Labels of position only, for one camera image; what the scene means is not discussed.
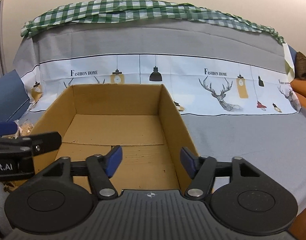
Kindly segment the green checkered cloth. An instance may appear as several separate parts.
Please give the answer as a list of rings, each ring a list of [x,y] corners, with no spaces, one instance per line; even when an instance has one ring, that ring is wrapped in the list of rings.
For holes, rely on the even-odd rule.
[[[250,33],[267,33],[279,44],[284,38],[272,27],[250,22],[240,16],[197,7],[189,3],[159,0],[93,0],[70,3],[49,10],[26,22],[22,38],[68,24],[115,24],[140,20],[180,20],[201,22]]]

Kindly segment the grey printed sofa cover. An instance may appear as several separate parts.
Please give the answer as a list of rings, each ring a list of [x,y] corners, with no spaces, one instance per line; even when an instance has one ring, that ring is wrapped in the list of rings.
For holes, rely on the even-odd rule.
[[[306,239],[306,109],[287,45],[186,21],[77,24],[24,38],[13,65],[30,99],[20,123],[74,85],[163,85],[192,153],[217,165],[205,199],[179,189],[97,199],[86,159],[68,156],[0,177],[0,239]]]

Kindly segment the orange cushion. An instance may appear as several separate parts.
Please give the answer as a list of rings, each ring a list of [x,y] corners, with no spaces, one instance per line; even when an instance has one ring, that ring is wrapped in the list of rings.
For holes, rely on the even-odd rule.
[[[291,87],[299,98],[300,104],[306,109],[306,80],[294,79]]]

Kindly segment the brown cardboard box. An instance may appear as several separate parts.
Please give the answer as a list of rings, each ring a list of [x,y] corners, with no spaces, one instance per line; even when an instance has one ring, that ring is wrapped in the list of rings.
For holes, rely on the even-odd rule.
[[[68,156],[82,161],[120,145],[123,159],[114,187],[184,191],[191,183],[180,149],[196,153],[192,138],[163,85],[74,85],[34,122],[33,134],[58,132],[61,147],[34,158],[36,172]]]

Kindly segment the clear cracker snack pack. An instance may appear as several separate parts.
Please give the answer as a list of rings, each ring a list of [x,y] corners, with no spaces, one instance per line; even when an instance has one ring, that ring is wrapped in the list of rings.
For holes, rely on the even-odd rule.
[[[20,123],[19,120],[7,122],[7,130],[1,135],[3,138],[17,139],[18,137],[27,136],[32,131],[34,125],[28,120]]]

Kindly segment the brown cushion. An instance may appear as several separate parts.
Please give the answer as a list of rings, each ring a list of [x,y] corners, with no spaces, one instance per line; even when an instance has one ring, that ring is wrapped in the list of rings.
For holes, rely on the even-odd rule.
[[[295,77],[300,80],[306,80],[306,56],[300,51],[295,58]]]

